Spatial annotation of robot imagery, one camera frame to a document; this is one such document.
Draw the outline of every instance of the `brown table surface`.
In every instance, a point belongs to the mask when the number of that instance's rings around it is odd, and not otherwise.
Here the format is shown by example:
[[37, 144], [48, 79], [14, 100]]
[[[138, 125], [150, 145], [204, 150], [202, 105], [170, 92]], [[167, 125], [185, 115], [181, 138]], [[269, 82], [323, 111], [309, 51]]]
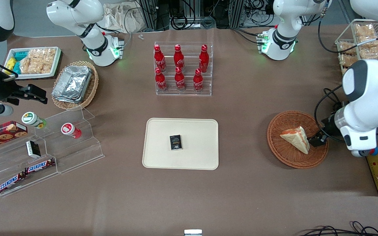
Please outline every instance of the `brown table surface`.
[[[345, 28], [325, 26], [332, 45]], [[252, 29], [261, 32], [263, 29]], [[290, 109], [312, 114], [324, 87], [342, 79], [337, 55], [319, 45], [316, 27], [304, 27], [283, 61], [258, 54], [230, 30], [135, 34], [123, 60], [97, 67], [100, 84], [87, 107], [106, 157], [0, 198], [0, 235], [294, 235], [320, 225], [350, 229], [349, 221], [378, 228], [378, 197], [368, 164], [345, 144], [330, 141], [322, 164], [298, 170], [282, 164], [266, 141], [269, 121]], [[212, 97], [158, 97], [155, 41], [213, 41]], [[76, 36], [13, 37], [9, 48], [58, 46], [61, 66], [89, 60]], [[51, 101], [54, 80], [19, 82], [48, 91], [49, 103], [22, 100], [14, 114], [62, 112]], [[330, 112], [322, 104], [319, 117]], [[142, 166], [145, 125], [152, 117], [208, 118], [219, 123], [220, 164], [214, 171]]]

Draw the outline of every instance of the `white tray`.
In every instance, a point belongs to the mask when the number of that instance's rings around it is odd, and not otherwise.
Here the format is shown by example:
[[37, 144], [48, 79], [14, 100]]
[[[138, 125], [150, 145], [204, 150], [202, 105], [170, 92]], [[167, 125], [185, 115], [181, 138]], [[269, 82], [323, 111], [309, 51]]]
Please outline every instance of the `white tray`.
[[24, 74], [24, 75], [20, 75], [19, 74], [18, 78], [16, 80], [22, 80], [22, 79], [40, 79], [40, 78], [52, 77], [52, 76], [55, 75], [55, 72], [56, 72], [56, 69], [57, 69], [57, 65], [58, 65], [58, 62], [59, 62], [59, 58], [60, 58], [61, 50], [58, 47], [13, 48], [13, 49], [10, 49], [10, 51], [8, 52], [8, 56], [6, 58], [6, 61], [4, 63], [4, 66], [5, 67], [7, 66], [8, 60], [14, 55], [15, 52], [24, 52], [24, 51], [30, 51], [31, 49], [44, 49], [44, 48], [54, 48], [54, 49], [56, 49], [55, 57], [54, 57], [53, 63], [52, 63], [51, 72], [50, 73], [44, 73], [44, 74]]
[[[183, 149], [171, 151], [170, 136], [179, 134]], [[219, 165], [218, 123], [212, 119], [151, 118], [142, 164], [147, 168], [215, 170]]]

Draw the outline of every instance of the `snickers bar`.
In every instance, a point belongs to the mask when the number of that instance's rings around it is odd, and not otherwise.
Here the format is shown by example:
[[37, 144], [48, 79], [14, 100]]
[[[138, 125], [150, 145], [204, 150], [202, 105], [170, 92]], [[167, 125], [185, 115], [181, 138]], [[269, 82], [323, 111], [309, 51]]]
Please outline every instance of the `snickers bar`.
[[26, 177], [26, 173], [21, 172], [15, 175], [14, 177], [10, 178], [9, 180], [5, 181], [0, 185], [0, 193], [4, 190], [8, 189], [11, 185], [19, 182], [20, 180], [24, 179]]
[[54, 166], [54, 165], [55, 165], [55, 159], [51, 158], [51, 159], [45, 160], [45, 161], [43, 161], [39, 164], [35, 164], [33, 166], [26, 167], [24, 169], [24, 173], [26, 175], [28, 175], [28, 174], [30, 174], [30, 172], [42, 170], [43, 168], [46, 168], [48, 166]]

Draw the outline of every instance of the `small black box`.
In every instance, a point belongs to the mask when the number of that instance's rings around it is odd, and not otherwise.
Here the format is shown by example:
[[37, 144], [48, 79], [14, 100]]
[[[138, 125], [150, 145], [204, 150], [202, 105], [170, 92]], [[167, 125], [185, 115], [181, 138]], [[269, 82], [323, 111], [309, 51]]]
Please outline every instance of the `small black box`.
[[39, 145], [33, 141], [27, 141], [26, 142], [26, 147], [27, 147], [27, 153], [29, 154], [30, 157], [33, 158], [40, 158], [40, 149]]
[[170, 145], [172, 151], [182, 150], [182, 140], [180, 139], [180, 135], [170, 136]]

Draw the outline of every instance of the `beige tray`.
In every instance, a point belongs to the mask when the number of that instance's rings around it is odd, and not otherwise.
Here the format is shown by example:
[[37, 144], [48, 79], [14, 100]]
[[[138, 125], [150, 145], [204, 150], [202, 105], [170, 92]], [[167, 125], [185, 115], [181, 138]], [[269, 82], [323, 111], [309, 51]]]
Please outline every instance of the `beige tray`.
[[[170, 136], [178, 134], [183, 149], [172, 151]], [[219, 164], [218, 123], [212, 119], [151, 118], [142, 164], [147, 168], [215, 170]]]

